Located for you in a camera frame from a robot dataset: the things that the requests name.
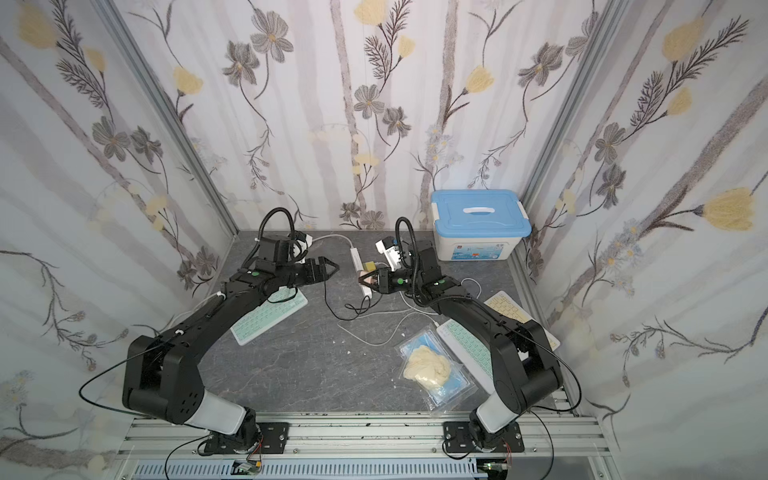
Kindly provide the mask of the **white power strip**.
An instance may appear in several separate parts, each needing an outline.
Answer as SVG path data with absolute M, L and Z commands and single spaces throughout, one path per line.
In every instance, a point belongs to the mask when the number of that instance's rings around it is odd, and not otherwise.
M 364 269 L 363 262 L 361 260 L 359 251 L 356 247 L 350 248 L 350 256 L 353 262 L 353 266 L 355 268 L 357 278 L 360 279 L 362 275 L 366 273 L 366 270 Z M 364 297 L 368 297 L 369 299 L 373 298 L 372 290 L 366 284 L 358 283 L 358 286 L 360 287 Z

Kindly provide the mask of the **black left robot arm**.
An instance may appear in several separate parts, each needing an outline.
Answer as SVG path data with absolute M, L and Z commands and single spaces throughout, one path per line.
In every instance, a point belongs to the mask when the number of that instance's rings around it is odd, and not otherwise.
M 175 425 L 208 431 L 216 453 L 251 453 L 263 434 L 255 412 L 209 392 L 199 372 L 208 350 L 240 319 L 280 289 L 323 283 L 339 269 L 309 255 L 309 236 L 291 227 L 284 236 L 258 231 L 256 243 L 214 298 L 154 338 L 140 336 L 128 349 L 125 408 Z

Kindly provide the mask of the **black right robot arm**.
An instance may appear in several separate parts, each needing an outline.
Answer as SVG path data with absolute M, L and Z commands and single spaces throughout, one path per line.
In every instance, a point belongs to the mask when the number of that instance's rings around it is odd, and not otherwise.
M 504 441 L 518 418 L 564 385 L 571 368 L 551 348 L 537 322 L 505 316 L 442 273 L 434 246 L 420 242 L 409 219 L 395 221 L 394 237 L 383 243 L 389 266 L 361 277 L 380 294 L 407 292 L 417 306 L 456 321 L 490 353 L 493 393 L 469 416 L 477 449 Z

